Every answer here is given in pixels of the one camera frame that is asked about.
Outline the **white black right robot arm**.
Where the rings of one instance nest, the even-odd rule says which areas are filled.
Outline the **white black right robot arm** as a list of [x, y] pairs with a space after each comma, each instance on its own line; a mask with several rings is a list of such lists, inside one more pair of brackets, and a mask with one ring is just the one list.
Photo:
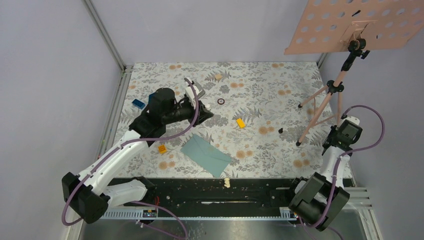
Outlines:
[[310, 225], [324, 219], [315, 227], [324, 231], [346, 205], [350, 194], [344, 190], [344, 168], [350, 160], [351, 153], [343, 156], [337, 168], [335, 189], [327, 211], [326, 205], [332, 189], [334, 168], [338, 157], [350, 151], [350, 145], [356, 143], [363, 131], [359, 126], [360, 120], [355, 116], [348, 116], [340, 125], [330, 128], [329, 135], [322, 144], [323, 163], [320, 172], [315, 172], [309, 178], [295, 178], [287, 191], [288, 208]]

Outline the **teal paper envelope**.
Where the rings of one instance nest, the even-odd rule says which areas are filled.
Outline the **teal paper envelope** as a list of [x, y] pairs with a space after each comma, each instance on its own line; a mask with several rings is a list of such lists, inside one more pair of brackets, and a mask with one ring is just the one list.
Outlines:
[[181, 152], [216, 178], [221, 176], [232, 161], [230, 156], [196, 134], [183, 145]]

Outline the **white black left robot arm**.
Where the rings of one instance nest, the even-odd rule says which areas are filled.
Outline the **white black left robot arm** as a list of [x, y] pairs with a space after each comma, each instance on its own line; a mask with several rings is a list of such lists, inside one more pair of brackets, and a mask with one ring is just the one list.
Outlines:
[[113, 147], [79, 174], [64, 175], [61, 184], [65, 206], [79, 215], [77, 221], [92, 224], [108, 209], [132, 201], [152, 204], [155, 192], [141, 177], [115, 186], [109, 183], [154, 142], [170, 140], [171, 136], [164, 136], [167, 125], [187, 120], [191, 129], [213, 117], [210, 107], [200, 100], [204, 95], [205, 90], [194, 84], [186, 87], [184, 97], [177, 101], [172, 89], [159, 88], [149, 95], [146, 107]]

